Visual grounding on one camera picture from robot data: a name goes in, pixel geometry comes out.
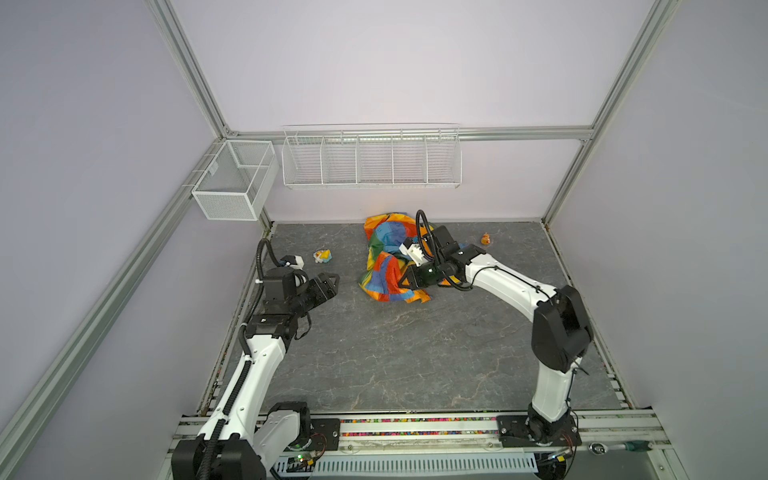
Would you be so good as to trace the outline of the rainbow striped jacket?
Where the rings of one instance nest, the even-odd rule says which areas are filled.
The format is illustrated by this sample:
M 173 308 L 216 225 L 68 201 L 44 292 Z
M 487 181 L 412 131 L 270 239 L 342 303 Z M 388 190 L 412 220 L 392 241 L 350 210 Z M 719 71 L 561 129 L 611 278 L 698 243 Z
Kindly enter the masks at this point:
M 423 210 L 418 210 L 414 217 L 406 213 L 392 212 L 368 217 L 363 225 L 368 241 L 368 257 L 365 273 L 359 280 L 359 286 L 371 298 L 379 302 L 426 303 L 431 300 L 424 289 L 409 289 L 414 282 L 406 281 L 406 270 L 416 267 L 408 251 L 403 253 L 400 247 L 418 247 L 423 258 L 430 263 L 442 260 L 442 252 L 437 245 L 436 228 L 431 224 Z

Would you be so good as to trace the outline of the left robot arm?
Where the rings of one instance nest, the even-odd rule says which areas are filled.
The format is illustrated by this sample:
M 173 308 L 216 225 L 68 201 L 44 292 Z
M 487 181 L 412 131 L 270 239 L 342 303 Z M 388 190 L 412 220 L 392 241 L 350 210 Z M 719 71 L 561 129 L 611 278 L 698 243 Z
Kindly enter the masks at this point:
M 277 403 L 259 419 L 272 379 L 292 343 L 303 338 L 302 320 L 338 293 L 339 276 L 309 277 L 297 256 L 275 255 L 270 240 L 256 253 L 256 300 L 236 334 L 241 356 L 208 421 L 171 456 L 176 479 L 276 478 L 275 465 L 289 447 L 313 440 L 309 407 Z

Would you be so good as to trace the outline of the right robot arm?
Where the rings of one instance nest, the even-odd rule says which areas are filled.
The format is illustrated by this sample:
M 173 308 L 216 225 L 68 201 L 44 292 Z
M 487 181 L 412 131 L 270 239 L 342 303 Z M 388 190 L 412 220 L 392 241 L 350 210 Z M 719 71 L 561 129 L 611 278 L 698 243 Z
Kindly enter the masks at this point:
M 446 227 L 432 227 L 422 210 L 416 213 L 415 225 L 416 240 L 401 246 L 413 263 L 398 282 L 400 288 L 424 290 L 439 285 L 461 292 L 479 288 L 514 308 L 532 325 L 531 349 L 538 361 L 534 394 L 525 419 L 509 429 L 501 427 L 501 436 L 539 446 L 563 441 L 575 448 L 579 427 L 571 392 L 594 339 L 579 291 L 570 285 L 554 287 L 534 280 L 477 245 L 460 245 Z

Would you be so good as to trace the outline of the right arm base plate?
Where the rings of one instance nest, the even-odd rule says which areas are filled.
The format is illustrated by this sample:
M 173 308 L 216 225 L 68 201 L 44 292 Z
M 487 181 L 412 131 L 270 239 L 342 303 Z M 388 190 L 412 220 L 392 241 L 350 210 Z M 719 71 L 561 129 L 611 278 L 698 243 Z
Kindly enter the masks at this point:
M 496 417 L 499 440 L 505 448 L 578 447 L 582 439 L 575 419 L 565 415 L 550 423 L 542 417 L 523 414 Z

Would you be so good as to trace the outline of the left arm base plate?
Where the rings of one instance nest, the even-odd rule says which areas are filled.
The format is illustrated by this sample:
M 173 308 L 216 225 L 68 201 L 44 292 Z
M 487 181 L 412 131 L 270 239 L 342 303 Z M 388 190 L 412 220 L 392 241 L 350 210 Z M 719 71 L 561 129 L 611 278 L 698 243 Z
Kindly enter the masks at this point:
M 339 418 L 312 418 L 311 427 L 302 431 L 298 439 L 289 443 L 284 452 L 337 451 L 341 440 Z

